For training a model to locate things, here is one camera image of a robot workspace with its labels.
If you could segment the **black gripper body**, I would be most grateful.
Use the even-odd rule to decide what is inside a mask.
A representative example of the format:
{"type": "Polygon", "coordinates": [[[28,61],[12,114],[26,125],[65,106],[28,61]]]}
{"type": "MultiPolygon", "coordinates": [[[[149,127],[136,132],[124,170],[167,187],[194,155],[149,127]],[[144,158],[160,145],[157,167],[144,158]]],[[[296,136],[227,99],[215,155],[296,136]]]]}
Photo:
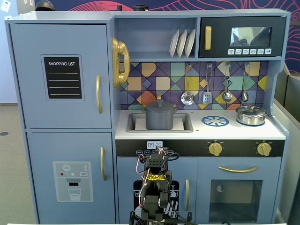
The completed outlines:
{"type": "Polygon", "coordinates": [[[171,170],[168,168],[169,157],[164,154],[151,154],[144,157],[144,174],[147,175],[171,175],[171,170]]]}

